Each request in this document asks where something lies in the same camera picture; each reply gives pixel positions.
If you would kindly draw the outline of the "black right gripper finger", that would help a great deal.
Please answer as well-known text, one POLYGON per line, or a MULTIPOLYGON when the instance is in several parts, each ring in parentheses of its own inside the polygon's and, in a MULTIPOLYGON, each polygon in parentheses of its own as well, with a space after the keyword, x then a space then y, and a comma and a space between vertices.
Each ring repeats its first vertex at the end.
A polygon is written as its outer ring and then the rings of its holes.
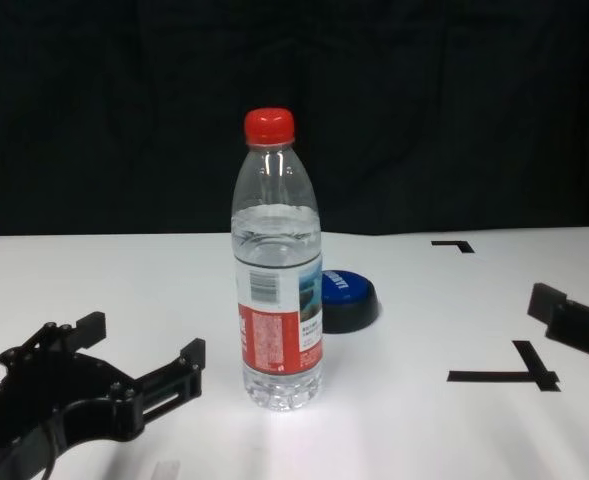
POLYGON ((589 306, 544 283, 535 283, 527 314, 546 326, 548 339, 589 354, 589 306))

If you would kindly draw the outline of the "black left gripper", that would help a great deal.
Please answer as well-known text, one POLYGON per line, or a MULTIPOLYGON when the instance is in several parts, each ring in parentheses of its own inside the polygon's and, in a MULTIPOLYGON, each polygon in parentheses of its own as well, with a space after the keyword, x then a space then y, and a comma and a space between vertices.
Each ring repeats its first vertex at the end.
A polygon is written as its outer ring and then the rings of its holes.
POLYGON ((45 323, 0 354, 0 479, 48 478, 59 456, 95 440, 128 442, 202 394, 206 342, 195 338, 172 362, 139 377, 83 354, 106 338, 106 316, 74 326, 45 323))

